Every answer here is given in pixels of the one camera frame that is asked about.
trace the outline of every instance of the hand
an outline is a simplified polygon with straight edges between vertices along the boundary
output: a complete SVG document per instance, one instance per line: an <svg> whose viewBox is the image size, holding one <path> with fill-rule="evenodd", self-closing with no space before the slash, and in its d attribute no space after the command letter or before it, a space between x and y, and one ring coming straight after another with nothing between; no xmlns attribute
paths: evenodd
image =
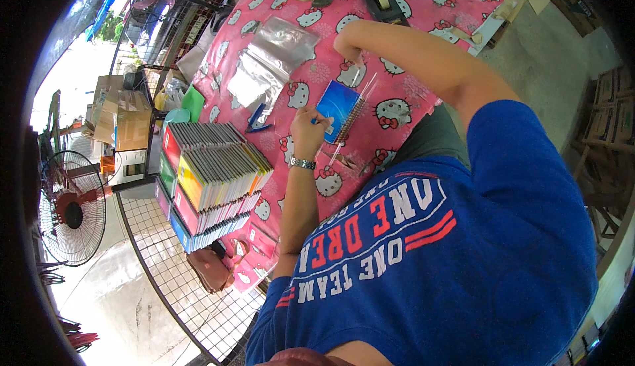
<svg viewBox="0 0 635 366"><path fill-rule="evenodd" d="M332 118L325 118L313 106L298 108L291 123L291 136L295 148L293 155L298 159L313 161L324 142L324 132L333 123Z"/></svg>
<svg viewBox="0 0 635 366"><path fill-rule="evenodd" d="M361 48L355 46L354 42L356 37L364 37L364 35L360 35L360 31L358 30L358 27L363 26L364 21L365 20L356 20L347 24L337 37L335 37L335 41L333 42L335 50L344 56L346 60L355 63L357 67L363 66L364 61L361 57Z"/></svg>

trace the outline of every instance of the metal watch band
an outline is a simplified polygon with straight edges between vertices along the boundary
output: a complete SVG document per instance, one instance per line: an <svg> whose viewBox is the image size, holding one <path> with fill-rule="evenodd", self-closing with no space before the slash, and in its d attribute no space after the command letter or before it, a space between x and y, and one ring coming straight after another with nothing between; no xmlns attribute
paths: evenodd
<svg viewBox="0 0 635 366"><path fill-rule="evenodd" d="M291 160L289 161L289 167L292 167L292 166L299 166L299 167L303 167L305 169L310 169L314 171L316 168L316 163L313 161L298 159L294 156L291 156Z"/></svg>

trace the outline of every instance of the spiral notebook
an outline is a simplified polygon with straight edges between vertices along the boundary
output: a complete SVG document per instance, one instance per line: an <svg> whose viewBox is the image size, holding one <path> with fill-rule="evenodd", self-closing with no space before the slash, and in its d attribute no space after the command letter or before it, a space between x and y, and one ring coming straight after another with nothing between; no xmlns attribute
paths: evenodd
<svg viewBox="0 0 635 366"><path fill-rule="evenodd" d="M333 117L324 139L331 144L339 144L346 139L353 122L360 114L365 99L351 88L331 80L316 110L325 117Z"/></svg>

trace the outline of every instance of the table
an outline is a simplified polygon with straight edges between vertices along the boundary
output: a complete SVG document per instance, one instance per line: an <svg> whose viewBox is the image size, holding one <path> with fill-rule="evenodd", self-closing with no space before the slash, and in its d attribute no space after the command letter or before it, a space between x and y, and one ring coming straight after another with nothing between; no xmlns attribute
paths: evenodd
<svg viewBox="0 0 635 366"><path fill-rule="evenodd" d="M470 45L449 31L456 26L465 33L473 32L503 0L397 0L410 26L468 50ZM240 55L254 37L260 24L278 16L318 35L313 57L291 76L292 81L278 97L267 124L274 127L246 134L274 165L271 179L262 190L262 202L252 213L251 221L273 238L278 237L279 220L284 208L288 162L293 153L290 124L297 108L316 105L330 80L339 81L358 91L377 73L378 85L370 95L360 116L351 127L340 153L357 169L336 161L327 166L335 147L324 144L317 156L315 171L320 219L337 212L372 174L388 164L410 135L417 122L432 114L439 100L414 76L393 63L364 53L364 66L355 78L356 69L333 48L337 33L351 21L371 19L362 0L334 0L324 8L311 7L311 2L296 0L240 0L234 12L218 32L203 65L194 77L195 88L205 97L201 122L231 122L244 130L250 112L227 91ZM244 238L246 228L233 235Z"/></svg>

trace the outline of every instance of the green notebook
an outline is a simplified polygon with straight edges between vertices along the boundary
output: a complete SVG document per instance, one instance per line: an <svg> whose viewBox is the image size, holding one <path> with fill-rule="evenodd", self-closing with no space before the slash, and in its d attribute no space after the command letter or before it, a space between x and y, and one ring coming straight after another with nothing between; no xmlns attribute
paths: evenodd
<svg viewBox="0 0 635 366"><path fill-rule="evenodd" d="M185 108L190 112L190 122L198 122L204 104L205 97L194 88L194 85L190 85L186 94L183 95L183 102L181 103L181 108Z"/></svg>
<svg viewBox="0 0 635 366"><path fill-rule="evenodd" d="M170 194L170 198L174 198L174 192L177 189L177 175L172 170L170 161L163 150L161 151L161 158L159 159L159 173L161 173L161 179Z"/></svg>

